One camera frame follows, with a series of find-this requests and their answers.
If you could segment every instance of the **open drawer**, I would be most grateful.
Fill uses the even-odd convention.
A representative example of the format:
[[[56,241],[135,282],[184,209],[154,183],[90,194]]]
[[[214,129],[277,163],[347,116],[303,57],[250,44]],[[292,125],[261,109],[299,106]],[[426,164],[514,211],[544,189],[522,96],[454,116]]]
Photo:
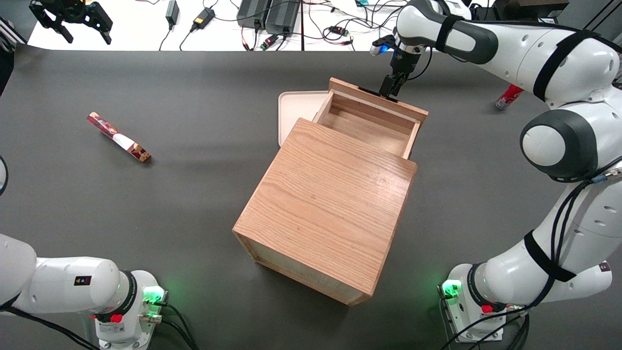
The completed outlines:
[[[428,112],[331,78],[314,123],[408,159]]]

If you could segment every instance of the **red can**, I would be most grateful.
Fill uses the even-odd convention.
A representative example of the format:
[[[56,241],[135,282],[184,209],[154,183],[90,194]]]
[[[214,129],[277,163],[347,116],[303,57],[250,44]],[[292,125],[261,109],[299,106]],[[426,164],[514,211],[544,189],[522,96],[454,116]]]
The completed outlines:
[[[525,90],[523,90],[523,89],[517,87],[516,85],[512,84],[503,93],[503,95],[501,95],[497,99],[497,102],[495,102],[494,105],[496,105],[497,108],[499,108],[500,110],[506,110],[512,104],[512,102],[514,102],[518,98],[518,96],[520,96],[522,94],[523,91],[525,91]]]

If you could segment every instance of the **wooden box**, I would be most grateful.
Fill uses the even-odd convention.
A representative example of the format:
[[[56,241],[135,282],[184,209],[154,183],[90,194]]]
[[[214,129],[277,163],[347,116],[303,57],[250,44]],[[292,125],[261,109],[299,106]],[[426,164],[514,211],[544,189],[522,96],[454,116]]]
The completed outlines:
[[[233,232],[255,261],[344,304],[374,293],[417,166],[427,112],[331,79],[299,119]]]

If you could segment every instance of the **white tray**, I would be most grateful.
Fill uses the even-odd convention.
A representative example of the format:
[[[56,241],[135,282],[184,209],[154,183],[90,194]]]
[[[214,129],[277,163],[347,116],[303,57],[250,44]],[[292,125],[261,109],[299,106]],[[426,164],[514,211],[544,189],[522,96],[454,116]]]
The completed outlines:
[[[283,146],[298,118],[313,120],[326,96],[328,91],[289,91],[279,96],[279,146]]]

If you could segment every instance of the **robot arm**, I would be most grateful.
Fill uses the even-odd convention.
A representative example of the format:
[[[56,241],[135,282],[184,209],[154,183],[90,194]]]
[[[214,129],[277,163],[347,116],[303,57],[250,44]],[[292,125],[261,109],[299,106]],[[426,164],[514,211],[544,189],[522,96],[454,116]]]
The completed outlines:
[[[8,172],[1,156],[0,163],[1,195]],[[149,272],[101,258],[37,258],[30,245],[0,234],[0,314],[89,313],[101,347],[147,349],[161,322],[154,303],[165,298]]]
[[[532,92],[551,109],[521,133],[523,155],[556,181],[579,182],[602,170],[622,167],[622,92],[612,86],[620,59],[609,43],[589,32],[538,24],[471,22],[448,16],[437,1],[411,0],[400,11],[394,36],[372,45],[373,55],[392,48],[393,72],[380,89],[397,95],[425,47],[479,65]],[[576,188],[569,184],[543,222],[525,239],[486,262],[461,264],[443,284],[459,341],[485,339],[503,325],[506,305],[530,305],[553,276],[552,232],[558,212]],[[611,269],[603,262],[622,243],[622,181],[591,184],[579,192],[567,214],[557,276],[543,301],[583,298],[607,289]],[[559,241],[560,226],[557,226]],[[470,327],[473,323],[488,318]],[[503,330],[490,340],[500,340]]]
[[[106,44],[110,45],[110,30],[113,22],[98,2],[86,5],[87,0],[31,0],[30,10],[43,28],[52,28],[62,35],[68,43],[73,42],[73,36],[63,26],[67,23],[81,23],[100,32]]]

